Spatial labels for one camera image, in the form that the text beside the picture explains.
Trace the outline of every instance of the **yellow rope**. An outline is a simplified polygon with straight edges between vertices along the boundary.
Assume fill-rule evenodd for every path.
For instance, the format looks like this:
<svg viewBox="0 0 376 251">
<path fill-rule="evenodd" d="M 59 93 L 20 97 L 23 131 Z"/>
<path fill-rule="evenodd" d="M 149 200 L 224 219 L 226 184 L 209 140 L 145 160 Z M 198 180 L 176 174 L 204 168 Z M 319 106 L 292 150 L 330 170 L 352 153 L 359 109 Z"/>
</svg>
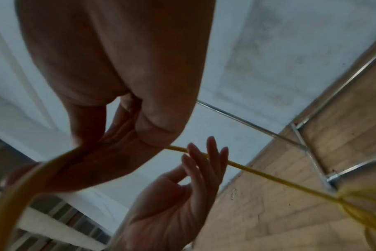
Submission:
<svg viewBox="0 0 376 251">
<path fill-rule="evenodd" d="M 186 148 L 178 146 L 170 146 L 167 149 L 183 153 L 188 152 Z M 42 164 L 34 168 L 28 174 L 26 174 L 23 179 L 19 180 L 2 194 L 0 197 L 0 251 L 6 250 L 7 241 L 9 240 L 11 232 L 17 223 L 19 216 L 22 214 L 24 208 L 29 204 L 33 197 L 38 194 L 38 191 L 41 191 L 46 182 L 54 177 L 58 171 L 60 171 L 63 167 L 68 166 L 68 164 L 74 159 L 82 156 L 86 150 L 87 149 L 84 149 L 83 147 L 79 147 L 66 154 L 63 154 L 60 157 L 57 157 L 54 160 L 51 160 L 46 164 Z M 232 161 L 228 161 L 228 165 L 338 204 L 342 211 L 365 227 L 367 242 L 369 243 L 371 249 L 376 250 L 376 248 L 374 248 L 374 241 L 371 239 L 371 235 L 368 232 L 368 229 L 376 230 L 376 215 L 345 201 L 345 198 L 353 197 L 376 204 L 376 198 L 363 194 L 363 192 L 376 194 L 376 187 L 360 187 L 358 189 L 345 190 L 340 192 L 336 197 L 333 197 L 328 194 L 274 177 L 272 175 L 250 169 L 244 165 L 240 165 Z"/>
</svg>

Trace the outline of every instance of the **metal pipe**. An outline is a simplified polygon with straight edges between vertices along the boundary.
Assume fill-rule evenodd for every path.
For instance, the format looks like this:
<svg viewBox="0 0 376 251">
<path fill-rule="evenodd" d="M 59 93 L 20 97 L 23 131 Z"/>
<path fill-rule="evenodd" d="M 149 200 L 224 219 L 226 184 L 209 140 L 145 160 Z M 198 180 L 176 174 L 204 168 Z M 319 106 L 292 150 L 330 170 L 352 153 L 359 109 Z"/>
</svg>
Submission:
<svg viewBox="0 0 376 251">
<path fill-rule="evenodd" d="M 237 117 L 237 116 L 235 116 L 235 115 L 233 115 L 233 114 L 231 114 L 231 113 L 228 113 L 228 112 L 226 112 L 226 111 L 224 111 L 224 110 L 221 110 L 221 109 L 219 109 L 219 108 L 217 108 L 217 107 L 215 107 L 215 106 L 212 106 L 212 105 L 210 105 L 210 104 L 208 104 L 208 103 L 205 103 L 205 102 L 203 102 L 203 101 L 200 101 L 200 100 L 197 100 L 196 103 L 199 104 L 199 105 L 202 105 L 202 106 L 204 106 L 204 107 L 206 107 L 206 108 L 209 108 L 209 109 L 211 109 L 211 110 L 213 110 L 213 111 L 215 111 L 215 112 L 218 112 L 219 114 L 222 114 L 222 115 L 224 115 L 224 116 L 226 116 L 226 117 L 228 117 L 228 118 L 231 118 L 231 119 L 233 119 L 233 120 L 235 120 L 235 121 L 238 121 L 238 122 L 240 122 L 240 123 L 242 123 L 242 124 L 245 124 L 245 125 L 247 125 L 248 127 L 254 128 L 254 129 L 256 129 L 256 130 L 258 130 L 258 131 L 260 131 L 260 132 L 262 132 L 262 133 L 265 133 L 265 134 L 267 134 L 267 135 L 269 135 L 269 136 L 272 136 L 272 137 L 274 137 L 274 138 L 276 138 L 276 139 L 283 140 L 284 142 L 286 142 L 286 143 L 288 143 L 288 144 L 290 144 L 290 145 L 292 145 L 292 146 L 298 147 L 298 148 L 300 148 L 300 149 L 303 150 L 303 151 L 307 151 L 306 146 L 304 146 L 304 145 L 302 145 L 302 144 L 300 144 L 300 143 L 298 143 L 298 142 L 295 142 L 295 141 L 293 141 L 293 140 L 291 140 L 291 139 L 288 139 L 288 138 L 286 138 L 286 137 L 284 137 L 284 136 L 281 136 L 281 135 L 279 135 L 279 134 L 277 134 L 277 133 L 274 133 L 274 132 L 272 132 L 272 131 L 269 131 L 269 130 L 267 130 L 267 129 L 261 127 L 261 126 L 258 126 L 258 125 L 256 125 L 256 124 L 253 124 L 253 123 L 251 123 L 251 122 L 249 122 L 249 121 L 247 121 L 247 120 L 244 120 L 244 119 L 242 119 L 242 118 L 239 118 L 239 117 Z"/>
<path fill-rule="evenodd" d="M 328 181 L 327 181 L 327 176 L 325 175 L 324 173 L 324 170 L 323 168 L 321 167 L 319 161 L 316 159 L 316 156 L 314 155 L 314 153 L 312 152 L 312 150 L 307 146 L 307 144 L 305 143 L 304 139 L 302 138 L 300 132 L 298 131 L 297 127 L 295 126 L 295 124 L 291 123 L 290 124 L 291 128 L 293 129 L 294 133 L 297 135 L 297 138 L 298 140 L 301 142 L 302 145 L 306 146 L 307 148 L 307 155 L 309 157 L 309 159 L 311 160 L 312 162 L 312 166 L 314 167 L 314 171 L 316 172 L 316 174 L 320 177 L 320 180 L 322 182 L 322 184 L 324 185 L 324 187 L 330 192 L 330 193 L 334 193 L 336 191 L 335 187 L 333 187 Z"/>
<path fill-rule="evenodd" d="M 376 55 L 372 57 L 365 65 L 363 65 L 352 77 L 350 77 L 343 85 L 340 86 L 330 97 L 328 97 L 323 103 L 321 103 L 312 113 L 310 113 L 302 122 L 297 125 L 297 129 L 301 129 L 308 121 L 321 112 L 331 101 L 334 100 L 346 87 L 350 86 L 356 78 L 363 74 L 370 66 L 376 62 Z"/>
<path fill-rule="evenodd" d="M 342 172 L 336 173 L 336 174 L 331 174 L 327 176 L 327 182 L 332 183 L 336 181 L 337 179 L 341 178 L 341 176 L 347 175 L 349 173 L 352 173 L 354 171 L 358 171 L 359 169 L 363 167 L 368 167 L 376 164 L 376 157 L 371 158 L 369 160 L 363 161 L 362 163 L 359 163 L 357 165 L 354 165 Z"/>
</svg>

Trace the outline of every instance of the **skin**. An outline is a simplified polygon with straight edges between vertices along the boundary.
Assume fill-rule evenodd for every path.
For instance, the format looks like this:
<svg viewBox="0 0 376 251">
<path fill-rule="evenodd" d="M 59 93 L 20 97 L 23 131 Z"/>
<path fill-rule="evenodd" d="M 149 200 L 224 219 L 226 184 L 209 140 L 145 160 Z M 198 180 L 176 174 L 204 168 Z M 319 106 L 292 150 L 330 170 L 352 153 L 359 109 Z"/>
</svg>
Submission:
<svg viewBox="0 0 376 251">
<path fill-rule="evenodd" d="M 194 144 L 182 164 L 161 175 L 138 196 L 107 250 L 180 251 L 203 227 L 228 163 L 228 148 L 207 140 L 209 160 Z M 186 176 L 188 185 L 179 185 Z"/>
<path fill-rule="evenodd" d="M 184 129 L 198 96 L 214 0 L 17 0 L 27 48 L 91 150 L 43 192 L 139 168 Z M 120 98 L 105 133 L 106 105 Z M 11 174 L 13 183 L 31 167 Z"/>
</svg>

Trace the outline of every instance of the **metal frame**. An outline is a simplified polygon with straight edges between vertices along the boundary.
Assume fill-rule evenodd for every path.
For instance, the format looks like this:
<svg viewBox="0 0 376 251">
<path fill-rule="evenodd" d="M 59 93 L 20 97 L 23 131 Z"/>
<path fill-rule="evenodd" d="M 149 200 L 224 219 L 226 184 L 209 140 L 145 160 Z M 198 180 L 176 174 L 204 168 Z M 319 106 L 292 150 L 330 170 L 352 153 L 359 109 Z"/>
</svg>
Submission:
<svg viewBox="0 0 376 251">
<path fill-rule="evenodd" d="M 349 87 L 358 77 L 360 77 L 364 72 L 366 72 L 366 70 L 368 70 L 372 65 L 374 65 L 374 63 L 376 62 L 376 55 L 373 56 L 366 64 L 364 64 L 358 71 L 356 71 L 346 82 L 344 82 L 344 84 L 342 84 L 336 91 L 334 91 L 324 102 L 322 102 L 317 108 L 315 108 L 315 110 L 310 113 L 307 117 L 305 117 L 302 122 L 298 123 L 297 125 L 295 125 L 294 123 L 291 123 L 290 126 L 291 128 L 293 129 L 294 133 L 296 134 L 298 140 L 299 140 L 299 143 L 298 142 L 295 142 L 291 139 L 288 139 L 280 134 L 277 134 L 277 133 L 274 133 L 272 131 L 269 131 L 263 127 L 260 127 L 256 124 L 253 124 L 247 120 L 244 120 L 242 118 L 239 118 L 231 113 L 228 113 L 226 111 L 223 111 L 217 107 L 214 107 L 210 104 L 207 104 L 203 101 L 200 101 L 200 100 L 197 100 L 196 103 L 199 104 L 199 105 L 202 105 L 206 108 L 209 108 L 217 113 L 220 113 L 226 117 L 229 117 L 233 120 L 236 120 L 242 124 L 245 124 L 251 128 L 254 128 L 255 130 L 258 130 L 264 134 L 267 134 L 269 136 L 272 136 L 274 137 L 275 139 L 279 139 L 279 140 L 282 140 L 284 141 L 285 143 L 288 143 L 292 146 L 295 146 L 301 150 L 303 150 L 304 152 L 306 152 L 306 154 L 308 155 L 308 157 L 310 158 L 311 160 L 311 163 L 314 167 L 314 170 L 315 172 L 317 173 L 317 175 L 319 176 L 321 182 L 323 183 L 323 185 L 325 186 L 325 188 L 330 192 L 330 193 L 334 193 L 336 191 L 335 187 L 334 187 L 334 182 L 337 181 L 339 178 L 341 178 L 342 176 L 345 176 L 349 173 L 352 173 L 354 171 L 358 171 L 358 170 L 361 170 L 363 169 L 364 167 L 368 167 L 370 165 L 374 165 L 376 164 L 376 157 L 375 158 L 371 158 L 369 160 L 366 160 L 364 162 L 361 162 L 357 165 L 354 165 L 340 173 L 336 173 L 336 174 L 330 174 L 330 175 L 326 175 L 321 164 L 318 162 L 315 154 L 312 152 L 312 150 L 307 146 L 307 144 L 305 143 L 304 139 L 302 138 L 301 134 L 300 134 L 300 129 L 303 128 L 304 125 L 307 124 L 307 122 L 309 122 L 311 119 L 313 119 L 316 115 L 318 115 L 326 106 L 328 106 L 338 95 L 340 95 L 347 87 Z"/>
</svg>

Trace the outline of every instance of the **wooden floor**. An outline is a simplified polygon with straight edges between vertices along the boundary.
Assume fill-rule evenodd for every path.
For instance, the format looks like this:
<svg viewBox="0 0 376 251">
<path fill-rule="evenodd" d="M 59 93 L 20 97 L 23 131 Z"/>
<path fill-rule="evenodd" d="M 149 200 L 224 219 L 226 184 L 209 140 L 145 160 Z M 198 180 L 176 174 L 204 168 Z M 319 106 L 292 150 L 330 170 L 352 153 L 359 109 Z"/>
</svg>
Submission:
<svg viewBox="0 0 376 251">
<path fill-rule="evenodd" d="M 284 134 L 297 140 L 289 129 Z M 328 173 L 376 155 L 376 64 L 310 121 L 302 134 Z M 273 141 L 251 167 L 323 191 L 308 157 L 283 142 Z M 375 185 L 376 167 L 341 181 L 339 187 L 352 184 Z M 216 200 L 194 250 L 370 249 L 363 228 L 336 205 L 244 172 Z"/>
</svg>

